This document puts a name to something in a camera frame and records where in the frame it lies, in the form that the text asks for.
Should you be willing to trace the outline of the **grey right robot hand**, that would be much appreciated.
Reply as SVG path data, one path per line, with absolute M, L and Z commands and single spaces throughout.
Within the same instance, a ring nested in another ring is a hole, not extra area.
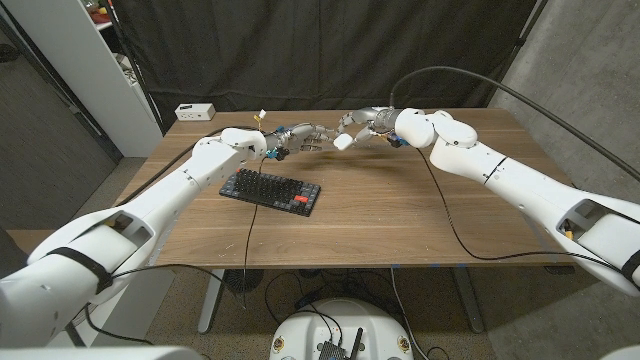
M 379 133 L 386 133 L 395 128 L 399 109 L 393 107 L 366 107 L 343 115 L 337 129 L 338 136 L 333 144 L 339 150 L 345 150 L 356 143 L 368 141 Z M 346 128 L 352 124 L 363 124 L 364 127 L 351 137 Z

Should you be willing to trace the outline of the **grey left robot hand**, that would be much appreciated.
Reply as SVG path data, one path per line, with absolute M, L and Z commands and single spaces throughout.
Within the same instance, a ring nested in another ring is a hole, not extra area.
M 301 151 L 321 151 L 323 142 L 332 143 L 338 136 L 336 130 L 323 125 L 300 123 L 279 127 L 265 135 L 267 148 L 287 149 L 290 154 Z

